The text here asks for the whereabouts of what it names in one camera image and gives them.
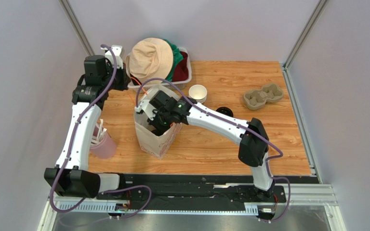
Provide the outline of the white paper bag orange handles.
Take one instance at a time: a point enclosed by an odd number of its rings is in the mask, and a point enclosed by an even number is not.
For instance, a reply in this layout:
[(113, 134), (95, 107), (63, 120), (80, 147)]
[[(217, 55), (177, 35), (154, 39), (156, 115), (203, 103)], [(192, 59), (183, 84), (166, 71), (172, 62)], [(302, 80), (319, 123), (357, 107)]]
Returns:
[[(174, 91), (158, 84), (148, 89), (147, 93), (139, 98), (139, 105), (149, 102), (159, 91), (166, 93), (169, 97), (173, 97), (176, 100), (179, 99), (179, 96)], [(156, 128), (156, 126), (152, 125), (153, 121), (147, 116), (146, 112), (141, 114), (134, 112), (133, 118), (136, 136), (141, 150), (158, 159), (164, 157), (183, 126), (181, 123), (166, 124), (165, 126)]]

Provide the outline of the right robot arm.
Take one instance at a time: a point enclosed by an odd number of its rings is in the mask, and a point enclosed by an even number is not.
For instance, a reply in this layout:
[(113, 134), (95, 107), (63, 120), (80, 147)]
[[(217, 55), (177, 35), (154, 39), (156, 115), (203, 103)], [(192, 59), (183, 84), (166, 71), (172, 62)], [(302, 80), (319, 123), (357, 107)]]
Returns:
[(201, 127), (219, 134), (238, 145), (238, 158), (251, 169), (257, 197), (270, 198), (274, 194), (275, 181), (268, 173), (269, 137), (259, 119), (236, 119), (182, 96), (175, 99), (162, 90), (150, 99), (142, 99), (136, 113), (146, 114), (148, 123), (158, 133), (168, 130), (171, 124)]

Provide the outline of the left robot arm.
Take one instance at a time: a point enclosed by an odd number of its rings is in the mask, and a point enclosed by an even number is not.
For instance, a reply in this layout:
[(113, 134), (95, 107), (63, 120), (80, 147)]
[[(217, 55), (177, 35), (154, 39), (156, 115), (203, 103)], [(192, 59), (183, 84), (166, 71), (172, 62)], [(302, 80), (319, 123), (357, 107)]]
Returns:
[(97, 120), (111, 90), (127, 90), (129, 78), (120, 55), (93, 55), (84, 60), (85, 73), (72, 93), (72, 118), (60, 157), (47, 168), (44, 179), (50, 194), (65, 197), (95, 198), (118, 189), (123, 177), (118, 173), (88, 171), (90, 145)]

